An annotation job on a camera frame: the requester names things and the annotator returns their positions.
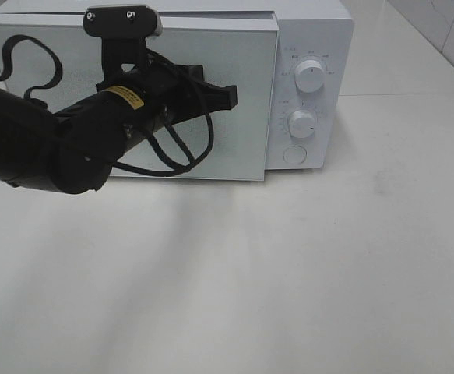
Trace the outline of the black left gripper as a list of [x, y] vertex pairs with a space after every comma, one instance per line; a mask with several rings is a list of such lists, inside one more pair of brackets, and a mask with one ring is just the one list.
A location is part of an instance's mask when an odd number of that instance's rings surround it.
[[55, 113], [60, 137], [86, 156], [122, 156], [154, 133], [238, 104], [238, 87], [204, 80], [202, 65], [176, 65], [151, 57], [136, 67], [112, 74], [95, 93]]

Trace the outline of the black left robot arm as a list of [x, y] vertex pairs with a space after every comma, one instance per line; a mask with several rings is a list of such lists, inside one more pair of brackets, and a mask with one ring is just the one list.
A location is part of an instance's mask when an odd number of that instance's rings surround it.
[[100, 189], [113, 169], [171, 177], [203, 160], [175, 126], [238, 102], [236, 86], [214, 86], [199, 65], [155, 60], [115, 73], [101, 90], [50, 112], [0, 89], [0, 181], [80, 194]]

